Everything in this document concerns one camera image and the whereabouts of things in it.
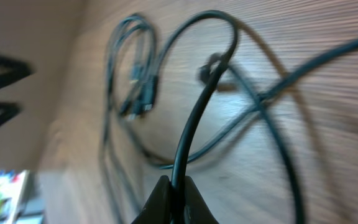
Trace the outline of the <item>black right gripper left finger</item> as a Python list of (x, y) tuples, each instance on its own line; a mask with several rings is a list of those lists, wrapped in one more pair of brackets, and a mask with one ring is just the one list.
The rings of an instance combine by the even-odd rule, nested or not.
[(170, 196), (169, 177), (162, 175), (132, 224), (169, 224)]

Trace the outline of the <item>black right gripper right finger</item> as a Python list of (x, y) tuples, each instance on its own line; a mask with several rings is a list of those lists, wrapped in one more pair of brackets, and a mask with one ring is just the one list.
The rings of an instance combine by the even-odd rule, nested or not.
[(185, 177), (185, 224), (218, 224), (190, 176)]

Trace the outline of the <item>colourful objects in background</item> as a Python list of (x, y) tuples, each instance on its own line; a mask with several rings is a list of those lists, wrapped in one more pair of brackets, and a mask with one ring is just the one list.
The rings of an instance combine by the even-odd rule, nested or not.
[(0, 224), (45, 224), (45, 203), (35, 174), (0, 169)]

